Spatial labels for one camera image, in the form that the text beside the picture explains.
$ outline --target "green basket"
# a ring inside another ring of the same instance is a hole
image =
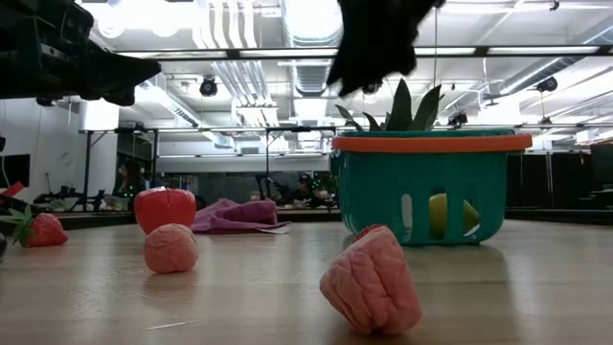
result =
[[[346,132],[351,138],[459,138],[513,135],[512,129]],[[466,153],[378,153],[336,149],[332,173],[339,176],[343,221],[354,233],[387,225],[402,245],[458,245],[485,241],[505,217],[508,151]],[[430,231],[430,197],[446,193],[447,228]],[[465,201],[481,217],[466,232]]]

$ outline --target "toy strawberry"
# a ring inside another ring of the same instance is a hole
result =
[[[17,226],[12,234],[12,244],[17,242],[22,247],[41,247],[62,245],[68,241],[68,236],[57,218],[50,214],[39,214],[32,218],[30,205],[25,213],[9,210],[17,220]]]

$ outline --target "table surface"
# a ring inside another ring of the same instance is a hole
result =
[[[189,273],[151,274],[133,225],[10,248],[2,344],[610,344],[611,228],[507,221],[481,246],[405,250],[424,317],[410,333],[352,333],[319,291],[351,243],[341,223],[286,235],[197,236]]]

